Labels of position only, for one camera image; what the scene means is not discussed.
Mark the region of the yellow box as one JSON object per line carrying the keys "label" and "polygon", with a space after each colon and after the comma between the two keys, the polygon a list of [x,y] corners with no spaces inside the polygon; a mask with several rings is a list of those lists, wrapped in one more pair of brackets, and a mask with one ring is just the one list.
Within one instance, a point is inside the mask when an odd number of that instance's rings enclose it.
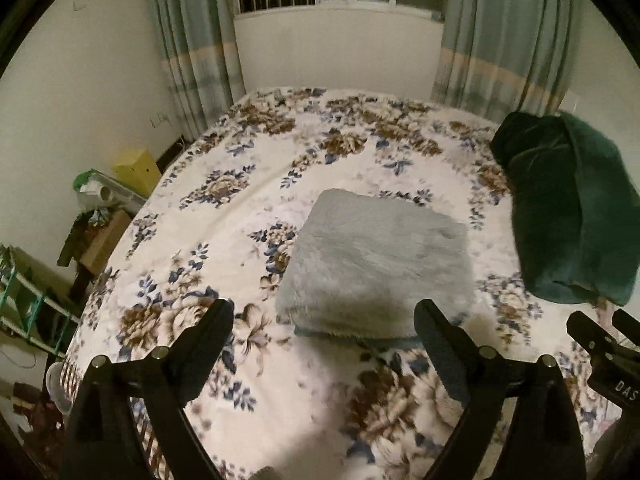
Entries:
{"label": "yellow box", "polygon": [[112,163],[119,182],[143,197],[149,197],[160,182],[162,174],[146,148],[136,148],[120,154]]}

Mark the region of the left grey-green curtain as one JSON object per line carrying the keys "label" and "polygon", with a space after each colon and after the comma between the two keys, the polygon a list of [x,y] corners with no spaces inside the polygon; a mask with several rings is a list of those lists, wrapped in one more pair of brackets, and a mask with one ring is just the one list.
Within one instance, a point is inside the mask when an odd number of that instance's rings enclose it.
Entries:
{"label": "left grey-green curtain", "polygon": [[246,93],[231,0],[148,0],[168,90],[194,141]]}

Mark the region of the grey-green curtain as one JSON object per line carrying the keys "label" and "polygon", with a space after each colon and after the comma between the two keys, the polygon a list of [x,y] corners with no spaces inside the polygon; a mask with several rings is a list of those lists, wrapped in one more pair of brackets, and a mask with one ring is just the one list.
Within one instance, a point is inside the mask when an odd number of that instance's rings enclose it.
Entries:
{"label": "grey-green curtain", "polygon": [[246,93],[231,0],[148,0],[168,90],[194,141]]}
{"label": "grey-green curtain", "polygon": [[582,0],[446,0],[434,102],[492,122],[552,115],[568,89]]}

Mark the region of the green metal shelf rack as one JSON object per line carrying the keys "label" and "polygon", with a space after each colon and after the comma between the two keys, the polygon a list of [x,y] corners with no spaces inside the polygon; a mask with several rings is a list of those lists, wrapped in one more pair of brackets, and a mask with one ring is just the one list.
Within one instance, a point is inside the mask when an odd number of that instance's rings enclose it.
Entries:
{"label": "green metal shelf rack", "polygon": [[1,245],[1,328],[62,360],[81,308],[56,293],[11,246]]}

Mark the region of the brown cardboard box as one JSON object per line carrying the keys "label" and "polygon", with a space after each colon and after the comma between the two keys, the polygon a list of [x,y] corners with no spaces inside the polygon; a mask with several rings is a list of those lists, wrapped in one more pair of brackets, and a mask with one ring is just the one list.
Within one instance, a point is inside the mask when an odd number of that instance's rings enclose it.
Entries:
{"label": "brown cardboard box", "polygon": [[81,249],[78,263],[91,274],[100,274],[130,222],[128,212],[119,209],[112,214],[106,226],[91,228],[88,243]]}

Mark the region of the red brown cloth pile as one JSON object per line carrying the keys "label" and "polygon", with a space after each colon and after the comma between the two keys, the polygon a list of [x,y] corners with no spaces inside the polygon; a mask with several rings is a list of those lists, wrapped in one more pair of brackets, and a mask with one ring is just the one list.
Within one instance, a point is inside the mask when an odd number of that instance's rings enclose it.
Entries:
{"label": "red brown cloth pile", "polygon": [[13,411],[24,416],[26,430],[18,428],[24,451],[45,479],[57,479],[64,455],[63,417],[50,396],[36,387],[16,382],[12,387]]}

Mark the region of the green white items pile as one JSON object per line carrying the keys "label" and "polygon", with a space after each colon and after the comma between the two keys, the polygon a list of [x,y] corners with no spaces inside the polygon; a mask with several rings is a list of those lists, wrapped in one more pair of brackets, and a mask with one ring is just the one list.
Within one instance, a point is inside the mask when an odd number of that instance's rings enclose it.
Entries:
{"label": "green white items pile", "polygon": [[95,169],[78,174],[73,182],[73,189],[83,211],[122,209],[134,217],[146,202],[142,195]]}

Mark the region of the right grey-green curtain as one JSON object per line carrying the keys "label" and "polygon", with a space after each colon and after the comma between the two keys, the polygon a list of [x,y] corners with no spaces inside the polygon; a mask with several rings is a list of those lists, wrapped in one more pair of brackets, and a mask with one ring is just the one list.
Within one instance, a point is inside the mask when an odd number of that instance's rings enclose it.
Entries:
{"label": "right grey-green curtain", "polygon": [[492,122],[552,115],[568,89],[582,0],[446,0],[434,102]]}

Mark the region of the grey fluffy pants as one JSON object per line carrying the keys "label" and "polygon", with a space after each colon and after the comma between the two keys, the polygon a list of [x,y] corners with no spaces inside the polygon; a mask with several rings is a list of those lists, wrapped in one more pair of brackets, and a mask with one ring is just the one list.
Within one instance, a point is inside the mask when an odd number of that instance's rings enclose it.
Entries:
{"label": "grey fluffy pants", "polygon": [[279,321],[311,335],[413,339],[413,311],[422,300],[434,301],[449,321],[471,313],[466,227],[400,198],[322,192],[283,273]]}

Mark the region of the dark green blanket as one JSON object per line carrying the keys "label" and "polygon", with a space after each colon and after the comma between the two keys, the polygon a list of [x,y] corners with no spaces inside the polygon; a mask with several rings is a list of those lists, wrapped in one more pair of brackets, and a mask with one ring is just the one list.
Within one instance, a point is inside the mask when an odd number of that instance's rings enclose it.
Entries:
{"label": "dark green blanket", "polygon": [[526,289],[557,304],[626,306],[639,270],[639,194],[617,146],[571,114],[513,112],[490,149],[512,192]]}

